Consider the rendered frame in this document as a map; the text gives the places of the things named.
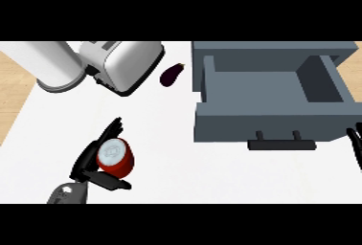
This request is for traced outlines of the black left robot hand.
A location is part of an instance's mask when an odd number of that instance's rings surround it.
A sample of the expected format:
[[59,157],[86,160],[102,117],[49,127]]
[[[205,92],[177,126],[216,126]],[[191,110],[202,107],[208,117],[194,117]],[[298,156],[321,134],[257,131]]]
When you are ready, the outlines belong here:
[[89,181],[108,190],[132,189],[132,184],[123,180],[124,177],[118,179],[102,168],[99,168],[96,163],[96,155],[100,145],[109,139],[120,138],[118,134],[121,133],[121,131],[121,118],[115,118],[108,125],[99,139],[96,141],[92,141],[86,149],[83,150],[77,162],[74,163],[69,175],[69,178],[75,181],[81,183]]

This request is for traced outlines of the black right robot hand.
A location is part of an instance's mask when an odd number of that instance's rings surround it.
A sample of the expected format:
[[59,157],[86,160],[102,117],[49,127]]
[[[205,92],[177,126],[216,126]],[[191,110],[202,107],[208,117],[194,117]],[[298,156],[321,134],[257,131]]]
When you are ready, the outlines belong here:
[[353,128],[346,130],[346,134],[352,142],[356,162],[362,169],[362,122],[359,122]]

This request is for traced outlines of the red can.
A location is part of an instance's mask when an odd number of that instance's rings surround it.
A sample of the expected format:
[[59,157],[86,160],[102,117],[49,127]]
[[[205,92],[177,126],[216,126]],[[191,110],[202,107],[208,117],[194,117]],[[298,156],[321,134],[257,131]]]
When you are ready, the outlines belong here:
[[103,142],[98,150],[96,163],[118,179],[129,175],[134,166],[134,156],[123,139],[115,138]]

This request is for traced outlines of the grey-blue open drawer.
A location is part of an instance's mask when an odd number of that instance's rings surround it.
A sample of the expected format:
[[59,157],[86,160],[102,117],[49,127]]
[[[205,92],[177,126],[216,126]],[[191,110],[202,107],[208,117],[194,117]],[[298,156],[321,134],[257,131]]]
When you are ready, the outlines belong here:
[[262,132],[269,140],[332,141],[362,122],[362,102],[346,89],[330,56],[312,56],[296,72],[219,72],[204,57],[202,101],[197,104],[194,140],[245,142]]

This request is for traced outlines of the white toaster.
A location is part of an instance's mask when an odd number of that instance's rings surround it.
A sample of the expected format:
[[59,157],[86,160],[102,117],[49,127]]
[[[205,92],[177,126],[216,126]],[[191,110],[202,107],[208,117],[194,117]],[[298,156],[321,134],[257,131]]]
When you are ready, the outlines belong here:
[[84,41],[80,47],[86,73],[121,97],[136,91],[164,54],[160,41]]

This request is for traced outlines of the white cylindrical appliance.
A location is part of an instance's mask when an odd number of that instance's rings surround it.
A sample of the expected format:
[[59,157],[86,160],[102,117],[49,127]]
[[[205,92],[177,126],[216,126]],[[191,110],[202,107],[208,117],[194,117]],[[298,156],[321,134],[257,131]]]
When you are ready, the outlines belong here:
[[0,41],[0,51],[35,77],[47,92],[69,91],[83,82],[84,64],[65,41]]

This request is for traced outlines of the dark purple eggplant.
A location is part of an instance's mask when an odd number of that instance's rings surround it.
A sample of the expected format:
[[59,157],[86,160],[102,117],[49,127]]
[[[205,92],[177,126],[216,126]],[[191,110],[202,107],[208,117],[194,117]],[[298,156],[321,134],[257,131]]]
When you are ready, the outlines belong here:
[[160,77],[160,83],[163,86],[170,87],[174,84],[182,71],[183,71],[183,64],[177,63],[163,72]]

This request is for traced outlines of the grey-blue cabinet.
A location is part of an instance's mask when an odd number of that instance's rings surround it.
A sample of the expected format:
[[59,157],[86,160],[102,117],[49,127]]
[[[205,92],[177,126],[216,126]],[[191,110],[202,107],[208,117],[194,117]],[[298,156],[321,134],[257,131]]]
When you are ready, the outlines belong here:
[[205,56],[217,72],[294,72],[309,56],[330,56],[340,66],[356,50],[353,41],[192,41],[192,91],[201,91]]

